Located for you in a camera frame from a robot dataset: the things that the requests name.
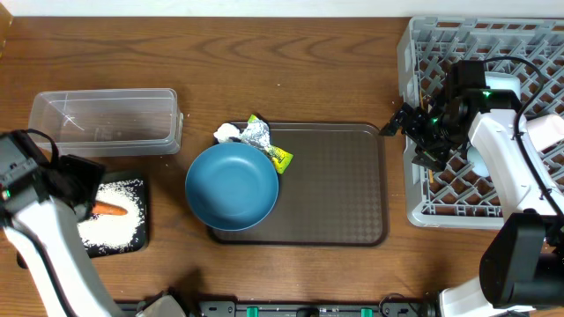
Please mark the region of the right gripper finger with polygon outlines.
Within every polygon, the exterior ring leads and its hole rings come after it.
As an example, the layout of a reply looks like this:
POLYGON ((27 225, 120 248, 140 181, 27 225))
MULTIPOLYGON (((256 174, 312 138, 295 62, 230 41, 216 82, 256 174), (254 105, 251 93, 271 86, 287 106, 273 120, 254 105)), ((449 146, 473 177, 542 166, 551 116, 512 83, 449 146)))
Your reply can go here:
POLYGON ((394 136, 401 129, 411 115, 414 108, 408 103, 404 103, 389 119, 389 121, 380 129, 380 136, 394 136))
POLYGON ((425 151, 421 147, 415 148, 415 157, 412 163, 423 166, 433 172, 441 172, 446 168, 448 163, 448 151, 439 149, 438 151, 425 151))

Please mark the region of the wooden chopstick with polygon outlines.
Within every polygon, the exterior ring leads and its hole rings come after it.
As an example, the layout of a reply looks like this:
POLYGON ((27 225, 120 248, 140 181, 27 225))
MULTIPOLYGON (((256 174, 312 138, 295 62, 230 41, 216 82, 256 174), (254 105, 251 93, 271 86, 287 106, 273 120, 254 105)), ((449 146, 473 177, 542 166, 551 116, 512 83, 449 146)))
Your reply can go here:
MULTIPOLYGON (((421 90, 419 90, 419 106, 424 112, 426 112, 426 113, 428 112, 428 104, 426 103, 426 99, 423 96, 421 90)), ((433 173, 433 171, 428 169, 427 175, 428 175, 429 184, 433 184, 434 183, 434 173, 433 173)))

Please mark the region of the orange carrot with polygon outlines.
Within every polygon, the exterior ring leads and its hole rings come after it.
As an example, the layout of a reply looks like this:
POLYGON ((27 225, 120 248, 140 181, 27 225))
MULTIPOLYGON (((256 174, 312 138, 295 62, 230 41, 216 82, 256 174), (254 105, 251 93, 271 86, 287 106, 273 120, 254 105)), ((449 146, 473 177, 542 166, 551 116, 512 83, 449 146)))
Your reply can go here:
POLYGON ((128 211, 123 207, 119 207, 113 204, 97 202, 93 206, 93 214, 109 215, 109 216, 125 216, 128 214, 128 211))

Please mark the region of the light blue cup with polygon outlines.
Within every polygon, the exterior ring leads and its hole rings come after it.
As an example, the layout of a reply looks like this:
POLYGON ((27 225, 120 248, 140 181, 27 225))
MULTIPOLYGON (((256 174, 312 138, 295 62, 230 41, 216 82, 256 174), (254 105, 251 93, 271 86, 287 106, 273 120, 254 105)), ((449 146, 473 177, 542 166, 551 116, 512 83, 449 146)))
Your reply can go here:
POLYGON ((481 155, 479 154, 478 150, 471 146, 468 148, 466 152, 466 157, 471 165, 471 170, 480 177, 488 177, 489 172, 486 167, 485 161, 482 159, 481 155))

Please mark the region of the pink cup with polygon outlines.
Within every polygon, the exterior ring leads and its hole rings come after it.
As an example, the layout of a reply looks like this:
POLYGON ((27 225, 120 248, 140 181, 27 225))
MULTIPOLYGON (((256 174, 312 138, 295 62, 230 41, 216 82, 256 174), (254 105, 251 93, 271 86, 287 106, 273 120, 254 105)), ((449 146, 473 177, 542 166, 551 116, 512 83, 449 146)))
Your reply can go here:
POLYGON ((526 128, 536 151, 543 151, 564 138, 564 120, 557 114, 527 121, 526 128))

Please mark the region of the yellow green snack wrapper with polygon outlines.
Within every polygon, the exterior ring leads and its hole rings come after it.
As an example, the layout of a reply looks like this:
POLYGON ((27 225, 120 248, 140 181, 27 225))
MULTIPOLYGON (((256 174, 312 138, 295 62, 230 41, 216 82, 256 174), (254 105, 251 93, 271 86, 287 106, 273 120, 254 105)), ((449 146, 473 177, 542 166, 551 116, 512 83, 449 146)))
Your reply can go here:
POLYGON ((262 152, 269 157, 275 167, 275 170, 279 174, 282 174, 288 168, 293 159, 292 153, 284 151, 272 144, 268 147, 267 150, 264 150, 262 152))

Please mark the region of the dark blue bowl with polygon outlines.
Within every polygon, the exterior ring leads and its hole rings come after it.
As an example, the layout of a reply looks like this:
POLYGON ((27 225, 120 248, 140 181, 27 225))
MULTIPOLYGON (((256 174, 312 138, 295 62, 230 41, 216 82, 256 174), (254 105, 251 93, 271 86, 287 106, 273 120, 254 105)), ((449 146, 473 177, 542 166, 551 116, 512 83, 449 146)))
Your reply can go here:
POLYGON ((278 174, 258 149, 242 143, 216 144, 203 151, 186 175, 185 194, 194 215, 220 231, 259 224, 278 199, 278 174))

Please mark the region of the white tissue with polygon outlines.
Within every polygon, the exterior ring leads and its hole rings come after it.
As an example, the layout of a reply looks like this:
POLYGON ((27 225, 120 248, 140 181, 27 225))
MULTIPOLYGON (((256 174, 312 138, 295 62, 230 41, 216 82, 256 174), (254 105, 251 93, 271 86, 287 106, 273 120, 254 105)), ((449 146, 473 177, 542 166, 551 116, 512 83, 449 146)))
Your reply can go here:
POLYGON ((213 136, 220 144, 241 141, 241 131, 232 123, 223 123, 213 136))

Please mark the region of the light blue bowl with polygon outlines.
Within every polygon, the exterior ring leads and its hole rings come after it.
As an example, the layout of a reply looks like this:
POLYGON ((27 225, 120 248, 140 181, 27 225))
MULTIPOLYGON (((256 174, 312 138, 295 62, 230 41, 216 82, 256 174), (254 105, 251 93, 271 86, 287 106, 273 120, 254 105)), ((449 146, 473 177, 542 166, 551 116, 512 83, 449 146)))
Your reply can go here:
POLYGON ((510 90, 517 98, 521 97, 521 81, 518 77, 507 73, 486 71, 485 79, 489 87, 487 92, 483 92, 486 98, 489 98, 496 90, 510 90))

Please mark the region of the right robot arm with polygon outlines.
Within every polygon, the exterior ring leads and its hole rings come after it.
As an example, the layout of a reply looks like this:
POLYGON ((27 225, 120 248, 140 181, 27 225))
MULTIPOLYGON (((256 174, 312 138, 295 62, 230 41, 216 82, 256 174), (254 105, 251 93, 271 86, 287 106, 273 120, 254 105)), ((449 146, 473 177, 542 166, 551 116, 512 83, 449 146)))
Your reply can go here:
POLYGON ((483 254, 479 274, 442 291, 440 316, 500 316, 563 304, 563 194, 531 140, 524 105, 511 90, 443 93, 431 112, 404 104, 381 133, 416 144, 415 160, 436 172, 449 150, 470 144, 499 196, 504 225, 483 254))

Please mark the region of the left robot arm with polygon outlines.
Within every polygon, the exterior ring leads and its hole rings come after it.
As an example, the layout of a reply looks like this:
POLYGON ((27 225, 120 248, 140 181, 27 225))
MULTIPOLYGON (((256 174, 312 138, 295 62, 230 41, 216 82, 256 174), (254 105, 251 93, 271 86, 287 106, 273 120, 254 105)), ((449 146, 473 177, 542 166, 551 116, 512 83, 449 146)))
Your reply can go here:
POLYGON ((64 156, 52 163, 1 153, 1 226, 32 275, 50 316, 122 316, 78 233, 103 166, 64 156))

